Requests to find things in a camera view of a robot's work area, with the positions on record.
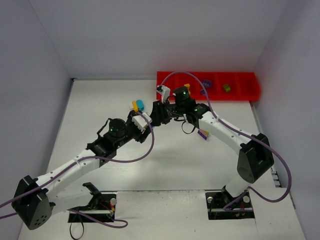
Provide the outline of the teal rounded lego brick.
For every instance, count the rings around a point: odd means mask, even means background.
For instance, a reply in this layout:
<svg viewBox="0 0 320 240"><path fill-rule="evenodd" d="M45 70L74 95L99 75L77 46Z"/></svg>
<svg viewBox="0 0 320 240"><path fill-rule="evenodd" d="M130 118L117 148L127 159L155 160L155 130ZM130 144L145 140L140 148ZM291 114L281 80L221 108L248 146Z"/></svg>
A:
<svg viewBox="0 0 320 240"><path fill-rule="evenodd" d="M139 111L143 111L144 110L145 105L144 105L144 102L141 99L137 99L135 101L135 103L136 103L136 106L137 106Z"/></svg>

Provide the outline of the purple curved lego brick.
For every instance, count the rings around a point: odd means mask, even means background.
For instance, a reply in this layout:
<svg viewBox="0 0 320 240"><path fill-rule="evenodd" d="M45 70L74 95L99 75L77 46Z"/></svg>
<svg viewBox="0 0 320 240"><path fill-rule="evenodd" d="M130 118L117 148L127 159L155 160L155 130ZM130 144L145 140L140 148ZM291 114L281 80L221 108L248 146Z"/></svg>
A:
<svg viewBox="0 0 320 240"><path fill-rule="evenodd" d="M202 81L202 85L204 86L204 88L209 89L212 86L212 81L208 79L204 79Z"/></svg>

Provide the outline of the lime green small lego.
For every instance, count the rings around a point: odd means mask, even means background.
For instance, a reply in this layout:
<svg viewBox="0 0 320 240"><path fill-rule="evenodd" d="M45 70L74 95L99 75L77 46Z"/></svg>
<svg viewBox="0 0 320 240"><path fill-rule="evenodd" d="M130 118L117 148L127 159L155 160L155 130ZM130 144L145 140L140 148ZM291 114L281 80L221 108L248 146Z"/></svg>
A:
<svg viewBox="0 0 320 240"><path fill-rule="evenodd" d="M229 86L228 84L224 84L222 87L223 87L223 90L224 90L226 93L228 93L228 92L231 91L231 88L230 88L230 86Z"/></svg>

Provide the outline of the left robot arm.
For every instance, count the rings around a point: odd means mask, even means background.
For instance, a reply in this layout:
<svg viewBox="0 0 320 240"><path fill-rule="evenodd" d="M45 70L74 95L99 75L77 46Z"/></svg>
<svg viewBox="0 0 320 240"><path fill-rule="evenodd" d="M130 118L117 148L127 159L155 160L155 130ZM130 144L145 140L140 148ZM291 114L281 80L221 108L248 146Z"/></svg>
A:
<svg viewBox="0 0 320 240"><path fill-rule="evenodd" d="M116 163L117 150L131 140L143 143L152 136L154 141L153 128L160 124L153 114L133 110L126 120L108 118L103 125L108 128L107 132L102 134L99 129L97 139L73 159L38 177L23 177L9 203L29 230L41 227L57 213L80 207L94 208L101 192L92 183L82 183L75 189L68 187L106 163Z"/></svg>

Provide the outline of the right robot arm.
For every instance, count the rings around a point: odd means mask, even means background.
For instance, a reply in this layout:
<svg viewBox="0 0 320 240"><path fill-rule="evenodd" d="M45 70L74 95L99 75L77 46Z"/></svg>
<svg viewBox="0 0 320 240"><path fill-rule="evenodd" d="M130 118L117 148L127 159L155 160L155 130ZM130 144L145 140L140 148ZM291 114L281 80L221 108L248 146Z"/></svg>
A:
<svg viewBox="0 0 320 240"><path fill-rule="evenodd" d="M161 99L152 107L151 119L155 126L183 118L196 129L215 136L237 154L237 173L224 186L227 195L238 197L274 165L272 152L268 149L269 140L264 134L253 135L224 121L212 113L207 104L197 103L191 98L185 86L171 91L164 85L158 85L156 91Z"/></svg>

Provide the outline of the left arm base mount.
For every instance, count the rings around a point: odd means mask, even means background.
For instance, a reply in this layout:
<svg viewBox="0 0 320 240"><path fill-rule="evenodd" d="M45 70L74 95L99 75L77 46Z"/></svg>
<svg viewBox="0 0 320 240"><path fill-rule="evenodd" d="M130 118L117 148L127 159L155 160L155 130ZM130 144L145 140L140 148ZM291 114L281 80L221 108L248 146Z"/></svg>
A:
<svg viewBox="0 0 320 240"><path fill-rule="evenodd" d="M78 211L104 223L113 223L116 213L117 193L100 191L91 182L82 185L81 191L86 189L89 200L85 204L78 204L72 210Z"/></svg>

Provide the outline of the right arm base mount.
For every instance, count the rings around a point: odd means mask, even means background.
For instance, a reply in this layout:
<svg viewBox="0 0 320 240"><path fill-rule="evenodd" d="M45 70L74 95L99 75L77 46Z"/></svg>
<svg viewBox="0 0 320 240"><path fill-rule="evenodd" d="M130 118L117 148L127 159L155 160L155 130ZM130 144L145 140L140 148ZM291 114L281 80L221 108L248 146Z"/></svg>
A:
<svg viewBox="0 0 320 240"><path fill-rule="evenodd" d="M255 214L247 190L238 197L231 197L226 191L205 193L207 216L209 220L254 219Z"/></svg>

